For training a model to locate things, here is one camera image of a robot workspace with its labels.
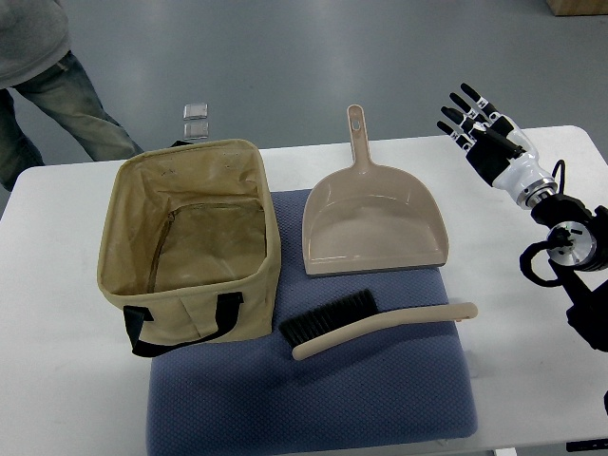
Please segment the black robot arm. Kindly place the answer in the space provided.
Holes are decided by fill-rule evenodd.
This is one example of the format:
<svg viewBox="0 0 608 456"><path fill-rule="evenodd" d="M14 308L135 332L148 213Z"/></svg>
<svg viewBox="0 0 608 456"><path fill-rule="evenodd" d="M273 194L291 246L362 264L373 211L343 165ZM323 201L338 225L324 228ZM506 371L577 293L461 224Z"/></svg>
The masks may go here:
<svg viewBox="0 0 608 456"><path fill-rule="evenodd" d="M531 217L549 229L547 238L529 245L520 256L520 270L544 288L562 287L572 306L566 311L568 324L594 350L607 351L607 284L591 290L578 276L607 268L607 208L590 212L579 200L564 193L565 161L557 161L552 172L559 177L532 199Z"/></svg>

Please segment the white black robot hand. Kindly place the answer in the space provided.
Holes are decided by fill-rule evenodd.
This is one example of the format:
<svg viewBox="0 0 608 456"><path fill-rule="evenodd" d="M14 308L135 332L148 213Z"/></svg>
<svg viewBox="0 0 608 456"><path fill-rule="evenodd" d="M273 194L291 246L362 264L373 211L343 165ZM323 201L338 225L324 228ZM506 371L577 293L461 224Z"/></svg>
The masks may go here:
<svg viewBox="0 0 608 456"><path fill-rule="evenodd" d="M444 106L437 126L463 151L478 176L505 191L524 210L556 195L555 177L540 167L537 147L519 126L466 83L450 93L455 106Z"/></svg>

